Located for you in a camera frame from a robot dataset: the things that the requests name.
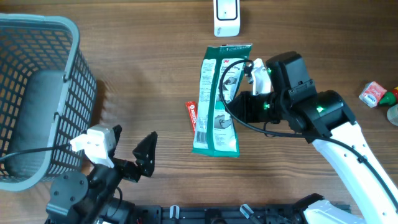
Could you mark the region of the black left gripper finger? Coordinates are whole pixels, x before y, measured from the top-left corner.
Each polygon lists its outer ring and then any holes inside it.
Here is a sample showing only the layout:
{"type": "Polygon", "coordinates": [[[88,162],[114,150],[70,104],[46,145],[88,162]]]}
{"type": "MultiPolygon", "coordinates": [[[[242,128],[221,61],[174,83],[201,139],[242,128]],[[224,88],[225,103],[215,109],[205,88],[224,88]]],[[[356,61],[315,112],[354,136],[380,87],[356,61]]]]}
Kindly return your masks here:
{"type": "Polygon", "coordinates": [[[115,137],[115,146],[113,148],[113,152],[116,150],[116,146],[118,145],[119,139],[120,139],[120,135],[122,132],[122,127],[120,124],[116,125],[113,127],[113,131],[114,131],[114,137],[115,137]]]}
{"type": "Polygon", "coordinates": [[[136,164],[141,175],[151,177],[155,169],[155,149],[157,144],[157,133],[151,132],[132,151],[136,158],[136,164]]]}

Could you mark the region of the green glove package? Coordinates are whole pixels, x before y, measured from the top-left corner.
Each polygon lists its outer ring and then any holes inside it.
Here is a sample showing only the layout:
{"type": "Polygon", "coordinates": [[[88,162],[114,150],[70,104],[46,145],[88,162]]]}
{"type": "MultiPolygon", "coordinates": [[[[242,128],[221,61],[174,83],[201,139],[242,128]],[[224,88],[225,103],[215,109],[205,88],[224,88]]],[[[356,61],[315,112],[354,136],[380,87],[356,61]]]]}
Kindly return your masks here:
{"type": "Polygon", "coordinates": [[[222,82],[220,78],[230,64],[247,59],[251,49],[252,44],[207,47],[200,72],[193,153],[214,157],[239,157],[238,136],[232,117],[220,101],[219,87],[222,87],[225,102],[231,102],[243,78],[243,64],[229,69],[222,82]]]}

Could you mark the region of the red stick sachet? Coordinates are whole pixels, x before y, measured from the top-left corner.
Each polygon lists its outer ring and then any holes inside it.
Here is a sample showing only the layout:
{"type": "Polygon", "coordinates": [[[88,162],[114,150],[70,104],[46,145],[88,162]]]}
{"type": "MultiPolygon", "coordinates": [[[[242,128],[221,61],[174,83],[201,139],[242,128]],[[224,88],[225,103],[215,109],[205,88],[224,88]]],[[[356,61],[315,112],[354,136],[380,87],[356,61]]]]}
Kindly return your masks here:
{"type": "Polygon", "coordinates": [[[195,101],[188,101],[185,103],[185,106],[190,116],[193,133],[195,133],[197,123],[197,103],[195,101]]]}

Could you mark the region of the red small packet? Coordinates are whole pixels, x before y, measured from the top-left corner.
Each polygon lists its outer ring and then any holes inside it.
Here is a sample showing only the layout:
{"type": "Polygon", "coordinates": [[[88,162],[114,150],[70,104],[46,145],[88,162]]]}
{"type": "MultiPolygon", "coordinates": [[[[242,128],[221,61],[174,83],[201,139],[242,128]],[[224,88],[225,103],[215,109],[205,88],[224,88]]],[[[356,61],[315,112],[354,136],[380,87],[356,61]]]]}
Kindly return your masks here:
{"type": "Polygon", "coordinates": [[[377,82],[366,84],[364,90],[359,95],[359,99],[370,108],[376,107],[387,90],[377,82]]]}

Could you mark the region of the yellow bottle green cap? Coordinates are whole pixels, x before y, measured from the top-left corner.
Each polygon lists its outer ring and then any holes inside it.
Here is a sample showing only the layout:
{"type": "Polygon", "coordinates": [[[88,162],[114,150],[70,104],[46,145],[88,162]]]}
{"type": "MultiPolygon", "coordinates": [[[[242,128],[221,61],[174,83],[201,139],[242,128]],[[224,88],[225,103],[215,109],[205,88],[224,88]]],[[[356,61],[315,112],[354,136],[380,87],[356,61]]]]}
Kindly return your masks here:
{"type": "Polygon", "coordinates": [[[395,87],[393,90],[388,91],[385,95],[380,99],[379,105],[389,105],[394,106],[398,101],[398,89],[395,87]]]}

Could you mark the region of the clear jar green lid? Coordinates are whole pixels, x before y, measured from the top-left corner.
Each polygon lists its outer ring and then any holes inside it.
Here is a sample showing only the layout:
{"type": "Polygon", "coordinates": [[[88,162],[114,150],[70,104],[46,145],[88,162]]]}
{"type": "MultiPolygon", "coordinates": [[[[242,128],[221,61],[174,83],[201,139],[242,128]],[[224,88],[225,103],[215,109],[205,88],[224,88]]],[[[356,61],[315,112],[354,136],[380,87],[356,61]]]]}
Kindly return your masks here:
{"type": "Polygon", "coordinates": [[[387,119],[391,124],[398,126],[398,105],[394,105],[388,109],[387,119]]]}

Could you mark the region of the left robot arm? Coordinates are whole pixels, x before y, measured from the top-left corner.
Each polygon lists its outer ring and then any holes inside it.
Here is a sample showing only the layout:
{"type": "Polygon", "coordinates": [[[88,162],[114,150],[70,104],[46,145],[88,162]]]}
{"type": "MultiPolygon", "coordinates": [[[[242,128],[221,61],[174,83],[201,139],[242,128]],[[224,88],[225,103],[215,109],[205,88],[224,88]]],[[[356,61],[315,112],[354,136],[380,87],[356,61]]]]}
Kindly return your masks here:
{"type": "Polygon", "coordinates": [[[138,182],[151,177],[155,169],[158,135],[147,135],[133,150],[134,162],[116,158],[115,151],[122,127],[95,125],[70,141],[74,152],[83,151],[93,169],[85,175],[68,171],[58,176],[50,188],[46,223],[96,223],[109,220],[127,203],[120,199],[111,205],[122,180],[138,182]]]}

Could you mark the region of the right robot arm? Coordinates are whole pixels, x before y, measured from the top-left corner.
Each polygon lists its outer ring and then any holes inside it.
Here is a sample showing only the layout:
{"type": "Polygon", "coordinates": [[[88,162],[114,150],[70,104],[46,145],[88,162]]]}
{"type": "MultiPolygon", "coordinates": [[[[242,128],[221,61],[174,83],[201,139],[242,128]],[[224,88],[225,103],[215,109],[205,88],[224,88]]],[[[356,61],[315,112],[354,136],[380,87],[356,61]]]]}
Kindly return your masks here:
{"type": "Polygon", "coordinates": [[[276,55],[266,62],[265,76],[273,91],[244,91],[225,106],[238,123],[286,121],[290,138],[300,138],[334,168],[362,215],[337,209],[312,194],[293,207],[294,223],[396,223],[397,187],[367,144],[354,113],[335,91],[317,92],[304,60],[297,52],[276,55]]]}

